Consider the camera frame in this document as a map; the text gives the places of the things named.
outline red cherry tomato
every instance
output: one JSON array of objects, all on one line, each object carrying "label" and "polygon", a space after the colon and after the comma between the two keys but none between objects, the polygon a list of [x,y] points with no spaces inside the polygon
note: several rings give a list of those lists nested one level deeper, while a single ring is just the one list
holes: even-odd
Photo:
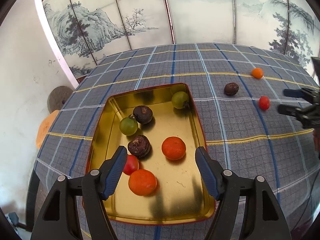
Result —
[{"label": "red cherry tomato", "polygon": [[126,175],[131,175],[134,171],[139,169],[139,161],[136,156],[128,155],[127,162],[125,163],[123,173]]},{"label": "red cherry tomato", "polygon": [[260,109],[262,109],[262,110],[267,110],[267,109],[269,109],[269,107],[270,107],[270,100],[269,100],[269,98],[268,98],[268,97],[265,97],[265,96],[260,97],[260,99],[259,99],[259,107],[260,107]]}]

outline fruit stem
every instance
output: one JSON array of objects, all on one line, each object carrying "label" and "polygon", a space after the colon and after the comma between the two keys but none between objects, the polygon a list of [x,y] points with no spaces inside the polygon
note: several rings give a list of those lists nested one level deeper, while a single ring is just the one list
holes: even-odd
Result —
[{"label": "fruit stem", "polygon": [[190,109],[190,105],[188,101],[183,102],[183,108]]}]

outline screw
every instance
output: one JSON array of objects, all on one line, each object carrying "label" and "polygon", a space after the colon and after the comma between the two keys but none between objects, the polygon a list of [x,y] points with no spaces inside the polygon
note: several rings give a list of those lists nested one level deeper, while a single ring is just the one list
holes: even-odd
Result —
[{"label": "screw", "polygon": [[92,171],[90,171],[90,174],[92,176],[97,176],[99,174],[99,170],[92,170]]},{"label": "screw", "polygon": [[223,174],[226,176],[231,176],[232,175],[232,171],[231,170],[224,170]]},{"label": "screw", "polygon": [[65,180],[65,178],[66,178],[66,176],[64,176],[64,175],[60,175],[60,176],[58,177],[58,181],[64,181],[64,180]]},{"label": "screw", "polygon": [[264,182],[264,177],[258,176],[258,177],[257,177],[257,181]]}]

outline green cherry tomato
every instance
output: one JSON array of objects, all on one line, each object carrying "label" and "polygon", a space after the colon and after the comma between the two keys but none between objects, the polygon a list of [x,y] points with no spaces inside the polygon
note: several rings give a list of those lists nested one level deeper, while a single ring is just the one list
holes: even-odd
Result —
[{"label": "green cherry tomato", "polygon": [[175,108],[182,109],[189,102],[189,95],[183,91],[176,92],[172,96],[171,102]]},{"label": "green cherry tomato", "polygon": [[126,135],[130,136],[136,133],[138,130],[138,123],[136,120],[130,118],[130,117],[125,117],[124,119],[121,120],[120,122],[120,131]]}]

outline table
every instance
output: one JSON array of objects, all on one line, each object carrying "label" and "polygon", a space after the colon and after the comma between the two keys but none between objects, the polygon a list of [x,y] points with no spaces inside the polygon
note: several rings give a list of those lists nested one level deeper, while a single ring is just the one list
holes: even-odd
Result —
[{"label": "table", "polygon": [[[250,73],[259,67],[264,78]],[[47,134],[34,169],[50,189],[61,174],[83,176],[95,127],[111,95],[162,84],[183,82],[194,98],[211,158],[238,176],[262,175],[274,191],[290,229],[299,219],[319,169],[312,129],[302,129],[292,117],[279,115],[279,103],[306,107],[302,99],[286,98],[283,89],[318,88],[292,58],[271,51],[231,44],[176,44],[127,51],[102,60],[72,94]],[[224,95],[224,86],[240,89]],[[258,100],[270,98],[261,111]],[[313,195],[310,217],[319,203]],[[80,224],[88,234],[78,198]],[[245,199],[240,199],[233,237],[241,229]],[[119,239],[204,239],[212,218],[172,226],[132,225],[112,221]]]}]

